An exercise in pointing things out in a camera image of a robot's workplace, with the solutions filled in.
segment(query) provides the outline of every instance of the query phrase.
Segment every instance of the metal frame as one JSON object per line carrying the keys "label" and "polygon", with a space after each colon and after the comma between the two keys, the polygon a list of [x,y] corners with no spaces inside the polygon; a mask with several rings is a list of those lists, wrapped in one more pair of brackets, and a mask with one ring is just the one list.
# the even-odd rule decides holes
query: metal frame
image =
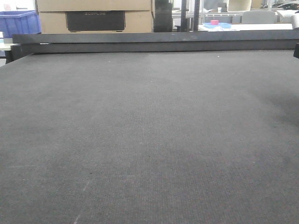
{"label": "metal frame", "polygon": [[29,54],[295,49],[296,30],[153,34],[15,35],[12,59]]}
{"label": "metal frame", "polygon": [[18,44],[40,43],[184,43],[210,41],[299,40],[299,30],[244,30],[146,34],[33,34],[14,35]]}
{"label": "metal frame", "polygon": [[294,50],[294,57],[299,58],[299,43],[296,44],[296,47]]}

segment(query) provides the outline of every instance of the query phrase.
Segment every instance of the cardboard box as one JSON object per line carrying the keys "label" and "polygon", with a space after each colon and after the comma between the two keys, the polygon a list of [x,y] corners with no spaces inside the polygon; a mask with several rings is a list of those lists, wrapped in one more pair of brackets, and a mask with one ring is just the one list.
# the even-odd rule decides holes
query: cardboard box
{"label": "cardboard box", "polygon": [[73,32],[68,27],[67,12],[40,12],[39,16],[43,34],[151,33],[153,30],[151,11],[125,11],[123,30],[78,30]]}
{"label": "cardboard box", "polygon": [[228,0],[228,12],[250,11],[251,0]]}
{"label": "cardboard box", "polygon": [[39,12],[152,11],[154,0],[37,0]]}

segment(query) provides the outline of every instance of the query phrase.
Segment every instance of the black post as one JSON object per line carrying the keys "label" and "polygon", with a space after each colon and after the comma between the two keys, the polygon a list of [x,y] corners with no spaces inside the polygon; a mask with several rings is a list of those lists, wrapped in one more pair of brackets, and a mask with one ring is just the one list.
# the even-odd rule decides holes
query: black post
{"label": "black post", "polygon": [[193,30],[194,31],[198,31],[198,24],[199,24],[199,0],[195,0],[194,24],[193,24]]}
{"label": "black post", "polygon": [[180,29],[181,32],[187,32],[186,10],[187,10],[187,0],[182,0],[181,29]]}

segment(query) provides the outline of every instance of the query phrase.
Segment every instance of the white wall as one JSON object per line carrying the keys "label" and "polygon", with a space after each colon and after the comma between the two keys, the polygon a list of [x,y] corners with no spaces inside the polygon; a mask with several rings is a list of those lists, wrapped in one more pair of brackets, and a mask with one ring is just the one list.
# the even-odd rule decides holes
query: white wall
{"label": "white wall", "polygon": [[0,0],[0,11],[4,11],[4,4],[9,4],[14,11],[16,8],[27,8],[28,10],[35,9],[34,0]]}

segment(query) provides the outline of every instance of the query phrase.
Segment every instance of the white table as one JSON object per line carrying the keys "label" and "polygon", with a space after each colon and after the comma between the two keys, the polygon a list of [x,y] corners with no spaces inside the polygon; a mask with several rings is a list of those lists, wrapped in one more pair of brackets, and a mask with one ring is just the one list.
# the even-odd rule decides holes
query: white table
{"label": "white table", "polygon": [[0,43],[0,50],[11,50],[13,43]]}
{"label": "white table", "polygon": [[[213,29],[207,28],[204,25],[199,25],[201,31],[212,31]],[[229,29],[223,29],[224,31],[239,31],[239,30],[283,30],[293,29],[290,23],[274,23],[274,24],[232,24]]]}

